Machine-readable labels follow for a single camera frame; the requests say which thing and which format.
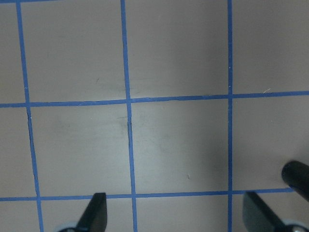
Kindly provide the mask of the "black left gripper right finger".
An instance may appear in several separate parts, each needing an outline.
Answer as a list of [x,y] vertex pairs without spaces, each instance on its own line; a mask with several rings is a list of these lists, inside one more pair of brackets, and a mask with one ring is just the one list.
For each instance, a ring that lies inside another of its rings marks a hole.
[[274,211],[255,192],[243,195],[242,219],[248,232],[291,232]]

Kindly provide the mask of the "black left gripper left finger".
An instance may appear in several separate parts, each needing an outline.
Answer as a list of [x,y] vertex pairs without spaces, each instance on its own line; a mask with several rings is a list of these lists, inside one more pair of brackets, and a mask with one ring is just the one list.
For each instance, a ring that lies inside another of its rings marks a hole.
[[105,232],[107,228],[107,200],[105,193],[95,193],[78,221],[76,232]]

